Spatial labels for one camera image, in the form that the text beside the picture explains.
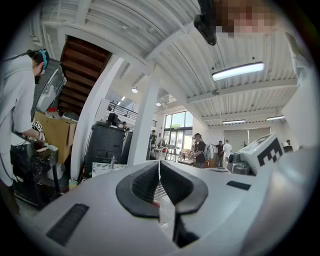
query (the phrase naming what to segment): glass door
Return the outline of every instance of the glass door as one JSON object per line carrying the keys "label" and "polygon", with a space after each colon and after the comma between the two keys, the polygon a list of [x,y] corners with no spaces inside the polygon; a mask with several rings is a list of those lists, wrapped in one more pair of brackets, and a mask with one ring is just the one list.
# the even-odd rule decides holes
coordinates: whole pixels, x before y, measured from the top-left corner
{"label": "glass door", "polygon": [[183,149],[184,145],[184,131],[172,131],[170,133],[170,145],[177,146],[180,149],[169,149],[166,160],[176,161],[179,156],[180,151]]}

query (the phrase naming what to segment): wooden stair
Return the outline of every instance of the wooden stair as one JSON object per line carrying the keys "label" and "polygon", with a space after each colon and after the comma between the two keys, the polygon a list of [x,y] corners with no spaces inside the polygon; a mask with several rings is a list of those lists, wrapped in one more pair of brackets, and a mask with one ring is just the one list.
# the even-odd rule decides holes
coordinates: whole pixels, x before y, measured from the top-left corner
{"label": "wooden stair", "polygon": [[61,55],[62,69],[67,79],[58,98],[61,113],[80,115],[88,95],[104,70],[112,53],[92,43],[68,36]]}

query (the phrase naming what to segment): fluorescent light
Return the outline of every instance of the fluorescent light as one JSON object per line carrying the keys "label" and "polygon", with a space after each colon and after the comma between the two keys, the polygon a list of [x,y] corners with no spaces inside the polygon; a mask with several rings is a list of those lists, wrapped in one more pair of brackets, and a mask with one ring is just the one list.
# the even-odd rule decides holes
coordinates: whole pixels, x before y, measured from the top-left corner
{"label": "fluorescent light", "polygon": [[212,74],[214,81],[218,81],[225,78],[230,78],[246,73],[257,72],[264,70],[265,64],[263,62],[255,62],[251,64],[245,64],[240,66],[231,67]]}
{"label": "fluorescent light", "polygon": [[224,121],[222,122],[224,125],[227,125],[227,124],[241,124],[241,123],[245,123],[246,120],[237,120],[237,121]]}
{"label": "fluorescent light", "polygon": [[269,117],[267,118],[266,120],[267,121],[272,121],[272,120],[279,120],[279,119],[284,119],[285,116],[284,115],[281,115],[281,116],[274,116],[274,117]]}

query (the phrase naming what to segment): bag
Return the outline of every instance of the bag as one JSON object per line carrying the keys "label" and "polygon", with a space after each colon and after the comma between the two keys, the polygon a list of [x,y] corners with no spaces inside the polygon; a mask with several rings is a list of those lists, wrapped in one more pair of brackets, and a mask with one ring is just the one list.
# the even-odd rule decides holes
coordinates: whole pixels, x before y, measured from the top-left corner
{"label": "bag", "polygon": [[205,160],[211,160],[214,158],[214,146],[209,144],[205,145],[205,149],[203,151],[203,155]]}

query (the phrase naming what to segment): white hoodie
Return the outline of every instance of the white hoodie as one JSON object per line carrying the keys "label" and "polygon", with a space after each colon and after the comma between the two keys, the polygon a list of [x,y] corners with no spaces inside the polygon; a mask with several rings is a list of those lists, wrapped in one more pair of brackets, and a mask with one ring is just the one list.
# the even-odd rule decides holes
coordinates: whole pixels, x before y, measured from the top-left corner
{"label": "white hoodie", "polygon": [[[5,169],[12,177],[10,162],[11,131],[19,133],[31,129],[31,109],[35,93],[35,76],[32,59],[21,56],[2,62],[0,85],[0,154]],[[7,185],[12,180],[4,171],[0,161],[0,179]]]}

